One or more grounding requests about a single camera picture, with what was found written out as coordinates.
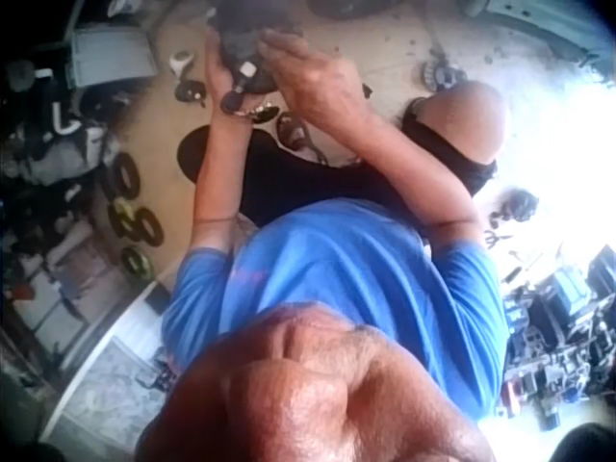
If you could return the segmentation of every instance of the black pants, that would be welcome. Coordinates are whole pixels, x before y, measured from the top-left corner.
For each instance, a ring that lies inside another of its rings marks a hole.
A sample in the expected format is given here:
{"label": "black pants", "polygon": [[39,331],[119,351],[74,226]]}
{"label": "black pants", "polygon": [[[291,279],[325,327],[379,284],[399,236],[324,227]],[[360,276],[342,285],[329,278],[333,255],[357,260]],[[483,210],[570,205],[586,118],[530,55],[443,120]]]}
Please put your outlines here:
{"label": "black pants", "polygon": [[[404,120],[402,131],[431,152],[460,178],[474,195],[492,177],[495,164],[477,164],[458,152],[445,139],[415,120]],[[189,133],[178,147],[178,163],[194,183],[207,144],[209,126]],[[327,167],[299,159],[280,148],[263,130],[254,130],[248,145],[244,191],[240,212],[257,226],[288,214],[299,207],[337,197],[367,199],[409,217],[396,190],[366,163],[351,167]]]}

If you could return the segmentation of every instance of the floor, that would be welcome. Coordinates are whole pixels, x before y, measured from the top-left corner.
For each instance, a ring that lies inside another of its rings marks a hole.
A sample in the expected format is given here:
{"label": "floor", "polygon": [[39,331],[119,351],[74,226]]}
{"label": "floor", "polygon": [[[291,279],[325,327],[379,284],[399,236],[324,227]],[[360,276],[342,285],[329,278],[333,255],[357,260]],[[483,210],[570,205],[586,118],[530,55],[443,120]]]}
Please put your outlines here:
{"label": "floor", "polygon": [[[171,53],[191,49],[198,58],[189,77],[203,80],[206,11],[205,2],[185,0],[161,29],[155,42],[160,74],[119,133],[122,149],[134,157],[141,172],[136,202],[150,208],[165,228],[165,243],[143,250],[169,286],[189,242],[193,208],[193,184],[176,163],[176,149],[192,129],[208,123],[211,104],[203,109],[176,101],[175,80],[166,62]],[[432,59],[431,50],[443,49],[470,78],[502,92],[511,113],[509,138],[499,157],[498,177],[475,201],[487,214],[512,187],[526,188],[541,200],[533,220],[500,229],[516,236],[494,249],[502,276],[518,265],[508,256],[512,249],[527,258],[548,255],[544,265],[535,267],[535,277],[540,277],[558,248],[561,259],[583,264],[608,238],[616,237],[616,216],[608,212],[616,167],[610,124],[616,90],[597,84],[591,71],[559,61],[541,40],[462,18],[453,0],[409,1],[345,23],[315,17],[303,2],[296,2],[295,17],[312,44],[357,62],[364,82],[373,89],[374,107],[391,120],[410,99],[428,94],[420,73],[423,63]],[[284,104],[276,94],[270,100]],[[313,133],[313,139],[334,165],[350,156],[325,134]],[[102,209],[100,222],[106,222]],[[129,244],[120,243],[109,230],[106,234],[118,249]],[[499,460],[545,460],[560,439],[544,439],[534,429],[526,431],[524,424],[504,425],[486,424],[484,429]],[[526,436],[520,441],[525,443],[508,450],[513,438],[503,435],[522,433]],[[535,450],[540,444],[542,449]]]}

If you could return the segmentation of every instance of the hairy forearm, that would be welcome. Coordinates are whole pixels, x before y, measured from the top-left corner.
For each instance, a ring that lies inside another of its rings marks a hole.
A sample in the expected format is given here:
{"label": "hairy forearm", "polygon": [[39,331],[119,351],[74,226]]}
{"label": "hairy forearm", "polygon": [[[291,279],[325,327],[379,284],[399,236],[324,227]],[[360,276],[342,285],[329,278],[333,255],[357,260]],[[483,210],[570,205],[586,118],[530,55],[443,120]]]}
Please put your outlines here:
{"label": "hairy forearm", "polygon": [[192,246],[228,252],[240,210],[242,184],[252,125],[249,121],[215,112],[205,159],[194,193]]}
{"label": "hairy forearm", "polygon": [[431,241],[448,241],[452,227],[461,233],[457,237],[480,240],[475,205],[464,185],[390,122],[366,111],[332,136],[389,180]]}

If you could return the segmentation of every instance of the man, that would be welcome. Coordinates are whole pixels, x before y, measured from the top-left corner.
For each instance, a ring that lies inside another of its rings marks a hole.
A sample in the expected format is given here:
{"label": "man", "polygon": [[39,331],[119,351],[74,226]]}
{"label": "man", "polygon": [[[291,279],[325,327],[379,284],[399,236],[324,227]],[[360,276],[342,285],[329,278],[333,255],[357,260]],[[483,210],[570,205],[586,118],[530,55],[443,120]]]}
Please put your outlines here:
{"label": "man", "polygon": [[[351,62],[273,31],[259,50],[294,114],[364,162],[307,163],[223,114],[232,82],[209,34],[214,113],[180,148],[198,169],[194,226],[163,325],[182,375],[137,460],[492,460],[474,421],[500,391],[507,331],[469,191],[494,169],[501,98],[439,93],[407,137]],[[239,211],[263,227],[233,257]]]}

